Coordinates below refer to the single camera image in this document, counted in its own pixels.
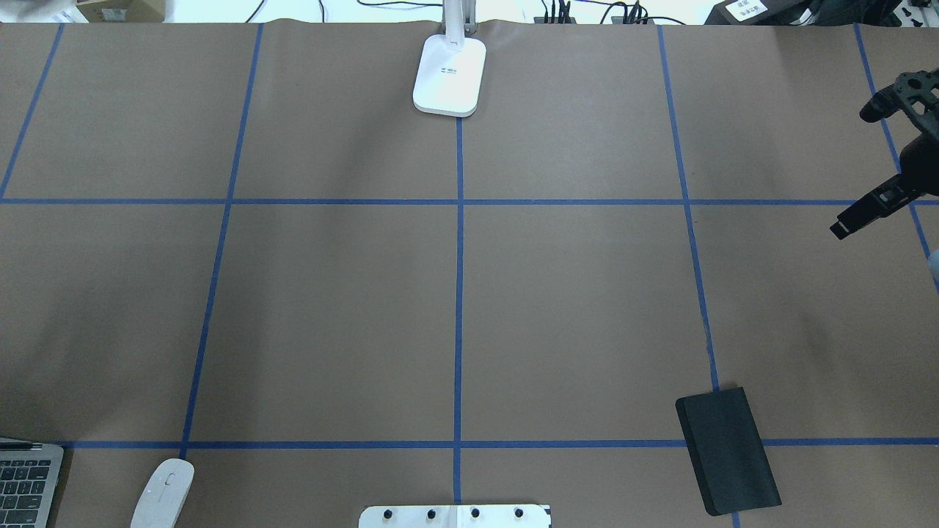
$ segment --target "computer mouse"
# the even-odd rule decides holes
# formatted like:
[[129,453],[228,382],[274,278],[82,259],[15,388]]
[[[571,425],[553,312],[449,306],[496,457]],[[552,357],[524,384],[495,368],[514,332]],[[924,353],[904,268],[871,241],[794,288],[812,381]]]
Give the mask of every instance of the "computer mouse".
[[179,458],[164,460],[150,476],[133,510],[131,528],[173,528],[189,494],[195,469]]

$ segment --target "black cable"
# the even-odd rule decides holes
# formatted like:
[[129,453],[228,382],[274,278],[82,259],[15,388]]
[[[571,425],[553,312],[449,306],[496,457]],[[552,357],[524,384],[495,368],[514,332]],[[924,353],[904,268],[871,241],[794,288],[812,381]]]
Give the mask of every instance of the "black cable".
[[679,24],[681,24],[681,25],[687,25],[686,23],[684,23],[684,22],[682,22],[682,21],[680,21],[680,20],[677,20],[677,19],[673,19],[673,18],[671,18],[671,17],[642,17],[642,18],[640,18],[640,19],[636,19],[635,21],[633,21],[633,23],[644,23],[644,22],[646,22],[646,21],[656,20],[656,19],[671,20],[672,22],[677,22],[677,23],[679,23]]
[[[319,16],[322,19],[323,23],[326,23],[326,7],[323,6],[323,0],[316,0],[316,1],[319,3]],[[268,3],[268,0],[261,0],[261,3],[257,5],[257,8],[254,10],[254,13],[251,13],[251,16],[248,17],[248,20],[244,22],[249,23],[250,21],[252,21],[254,17],[257,16],[257,12],[260,11],[261,8],[267,3]]]
[[626,12],[629,10],[629,6],[625,2],[613,2],[612,4],[607,4],[607,10],[603,12],[603,17],[600,18],[600,23],[603,24],[607,20],[607,15],[611,9],[621,6],[623,8],[623,18],[626,18]]
[[377,2],[375,4],[366,4],[362,0],[355,0],[359,3],[360,6],[366,6],[367,8],[381,8],[382,6],[393,6],[393,5],[405,5],[405,6],[414,6],[416,8],[442,8],[443,4],[425,4],[422,2],[405,2],[404,0],[394,0],[392,2]]
[[641,9],[645,9],[643,6],[639,5],[639,2],[633,5],[632,9],[629,9],[629,14],[623,17],[623,23],[633,23],[637,18],[642,18]]
[[260,11],[261,8],[262,8],[265,4],[267,4],[267,3],[268,3],[268,0],[261,0],[261,3],[257,5],[257,8],[254,10],[254,13],[251,13],[251,16],[248,17],[248,20],[246,20],[246,21],[244,21],[244,22],[245,22],[245,23],[250,22],[250,21],[254,18],[254,15],[257,14],[257,11]]
[[[845,13],[848,13],[848,12],[851,12],[851,11],[857,11],[857,8],[858,8],[858,5],[851,5],[851,6],[845,8],[845,9],[842,9],[841,11],[838,11],[838,12],[836,12],[836,13],[829,13],[828,16],[826,16],[825,18],[817,19],[817,20],[815,20],[815,21],[812,22],[812,23],[805,23],[805,24],[799,24],[799,25],[818,25],[819,22],[828,22],[828,21],[830,21],[830,20],[835,20],[835,19],[837,19],[839,16],[841,16],[841,15],[843,15],[843,14],[845,14]],[[860,15],[861,15],[862,18],[864,17],[864,13],[865,13],[865,12],[867,12],[867,11],[866,11],[866,10],[862,10],[862,11],[861,11]]]

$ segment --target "label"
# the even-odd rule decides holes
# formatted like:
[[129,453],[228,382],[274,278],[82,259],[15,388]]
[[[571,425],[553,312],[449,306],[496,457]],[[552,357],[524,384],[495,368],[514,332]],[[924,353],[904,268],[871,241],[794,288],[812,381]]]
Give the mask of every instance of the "label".
[[104,17],[104,20],[108,22],[126,22],[127,10],[126,9],[102,9],[101,16]]
[[738,2],[732,2],[725,7],[727,8],[727,11],[733,15],[733,18],[737,19],[737,22],[749,20],[759,15],[760,13],[765,13],[769,10],[760,0],[739,0]]

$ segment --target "desk lamp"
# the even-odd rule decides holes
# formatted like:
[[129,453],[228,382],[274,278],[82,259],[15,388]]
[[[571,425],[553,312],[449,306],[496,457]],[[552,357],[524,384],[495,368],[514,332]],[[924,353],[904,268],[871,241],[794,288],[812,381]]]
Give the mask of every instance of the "desk lamp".
[[466,117],[476,111],[485,44],[476,31],[476,0],[443,0],[444,35],[423,44],[414,83],[414,106],[428,114]]

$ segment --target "silver laptop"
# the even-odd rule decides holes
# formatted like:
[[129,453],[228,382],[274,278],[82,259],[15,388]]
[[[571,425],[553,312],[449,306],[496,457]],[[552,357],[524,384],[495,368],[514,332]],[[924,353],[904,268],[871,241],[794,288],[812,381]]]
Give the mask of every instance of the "silver laptop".
[[0,528],[45,528],[62,447],[0,438]]

